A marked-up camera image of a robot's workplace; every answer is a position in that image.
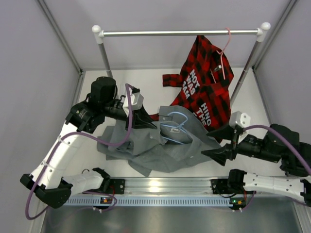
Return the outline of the blue wire hanger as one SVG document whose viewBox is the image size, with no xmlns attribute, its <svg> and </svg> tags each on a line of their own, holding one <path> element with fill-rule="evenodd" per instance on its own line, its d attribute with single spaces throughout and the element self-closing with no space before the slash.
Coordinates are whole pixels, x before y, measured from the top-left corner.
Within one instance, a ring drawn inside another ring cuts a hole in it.
<svg viewBox="0 0 311 233">
<path fill-rule="evenodd" d="M 188 122 L 188 116 L 182 112 L 171 111 L 159 116 L 160 135 L 176 144 L 190 144 L 192 137 L 184 128 Z"/>
</svg>

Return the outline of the grey button shirt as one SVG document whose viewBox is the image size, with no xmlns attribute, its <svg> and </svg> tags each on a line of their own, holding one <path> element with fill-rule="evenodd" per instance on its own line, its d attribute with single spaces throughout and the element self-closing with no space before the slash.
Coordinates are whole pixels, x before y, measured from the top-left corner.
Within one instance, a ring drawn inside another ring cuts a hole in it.
<svg viewBox="0 0 311 233">
<path fill-rule="evenodd" d="M 157 129 L 132 129 L 129 138 L 122 145 L 112 147 L 98 143 L 98 152 L 105 154 L 107 160 L 126 160 L 131 168 L 145 177 L 152 171 L 172 173 L 210 161 L 201 152 L 218 149 L 220 144 L 208 137 L 201 122 L 182 106 L 161 106 L 159 115 L 171 111 L 188 116 L 184 128 L 190 133 L 192 143 L 181 145 L 164 139 L 160 135 L 159 121 L 155 121 Z"/>
</svg>

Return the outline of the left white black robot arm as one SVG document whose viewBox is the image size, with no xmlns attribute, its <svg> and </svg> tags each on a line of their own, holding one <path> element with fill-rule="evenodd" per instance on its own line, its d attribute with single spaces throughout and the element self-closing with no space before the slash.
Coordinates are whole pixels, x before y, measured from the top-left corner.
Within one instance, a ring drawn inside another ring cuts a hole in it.
<svg viewBox="0 0 311 233">
<path fill-rule="evenodd" d="M 126 95 L 121 98 L 117 98 L 117 91 L 113 78 L 98 77 L 86 99 L 71 108 L 51 151 L 33 172 L 22 175 L 20 182 L 49 207 L 57 209 L 71 196 L 85 191 L 103 194 L 109 190 L 110 176 L 100 168 L 64 176 L 77 150 L 87 138 L 93 138 L 92 133 L 105 118 L 123 121 L 126 139 L 133 129 L 156 128 L 138 88 L 126 85 Z"/>
</svg>

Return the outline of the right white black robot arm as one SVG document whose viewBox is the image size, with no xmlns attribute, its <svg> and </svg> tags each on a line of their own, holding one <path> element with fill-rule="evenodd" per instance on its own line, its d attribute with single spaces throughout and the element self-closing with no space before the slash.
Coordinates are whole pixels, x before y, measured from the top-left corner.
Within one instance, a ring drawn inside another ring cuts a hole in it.
<svg viewBox="0 0 311 233">
<path fill-rule="evenodd" d="M 223 182 L 214 181 L 214 194 L 271 193 L 311 205 L 311 146 L 300 141 L 299 133 L 272 124 L 242 127 L 226 125 L 207 133 L 208 136 L 229 140 L 223 147 L 204 150 L 202 155 L 224 166 L 238 154 L 272 163 L 280 163 L 285 177 L 260 176 L 232 169 Z"/>
</svg>

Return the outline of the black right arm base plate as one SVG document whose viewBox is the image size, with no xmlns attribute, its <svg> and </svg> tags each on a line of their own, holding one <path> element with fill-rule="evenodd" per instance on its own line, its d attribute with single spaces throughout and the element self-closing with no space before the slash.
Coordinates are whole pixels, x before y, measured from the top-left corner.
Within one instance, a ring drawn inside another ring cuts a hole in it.
<svg viewBox="0 0 311 233">
<path fill-rule="evenodd" d="M 244 190 L 240 187 L 230 187 L 228 185 L 228 178 L 219 178 L 211 180 L 211 188 L 213 194 L 221 195 L 233 195 L 233 194 L 243 194 Z"/>
</svg>

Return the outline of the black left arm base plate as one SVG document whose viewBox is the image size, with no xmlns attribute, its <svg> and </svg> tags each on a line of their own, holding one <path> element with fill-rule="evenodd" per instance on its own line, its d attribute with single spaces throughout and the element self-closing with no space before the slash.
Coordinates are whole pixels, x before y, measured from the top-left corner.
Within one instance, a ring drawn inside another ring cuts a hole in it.
<svg viewBox="0 0 311 233">
<path fill-rule="evenodd" d="M 113 178 L 104 186 L 104 193 L 110 195 L 123 195 L 125 191 L 125 179 Z"/>
</svg>

